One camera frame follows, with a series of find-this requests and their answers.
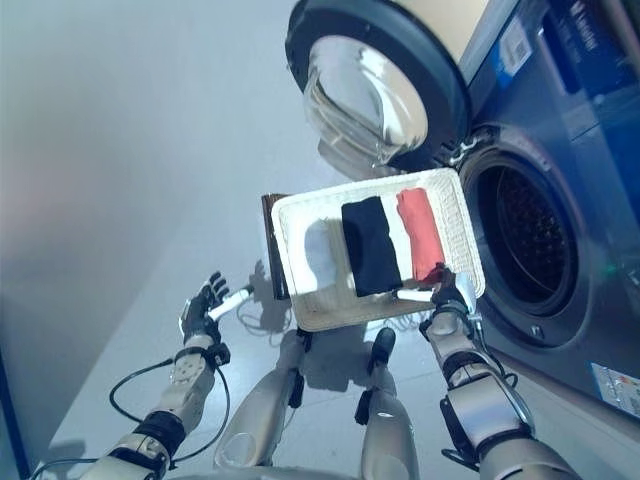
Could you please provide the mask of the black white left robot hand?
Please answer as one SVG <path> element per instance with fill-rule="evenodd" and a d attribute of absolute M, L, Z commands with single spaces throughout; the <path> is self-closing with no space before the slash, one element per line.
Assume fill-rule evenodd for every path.
<path fill-rule="evenodd" d="M 202 285 L 198 293 L 189 299 L 179 317 L 179 328 L 183 344 L 198 336 L 207 336 L 213 344 L 221 342 L 219 322 L 222 317 L 245 301 L 254 293 L 254 287 L 245 285 L 230 292 L 227 280 L 216 271 Z"/>

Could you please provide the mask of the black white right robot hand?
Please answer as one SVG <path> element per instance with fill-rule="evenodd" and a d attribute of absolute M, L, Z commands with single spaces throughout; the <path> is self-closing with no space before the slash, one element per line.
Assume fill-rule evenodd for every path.
<path fill-rule="evenodd" d="M 465 307 L 468 314 L 475 314 L 477 310 L 471 277 L 466 272 L 455 273 L 442 263 L 416 286 L 397 289 L 393 296 L 399 300 L 432 303 L 436 307 L 455 301 Z"/>

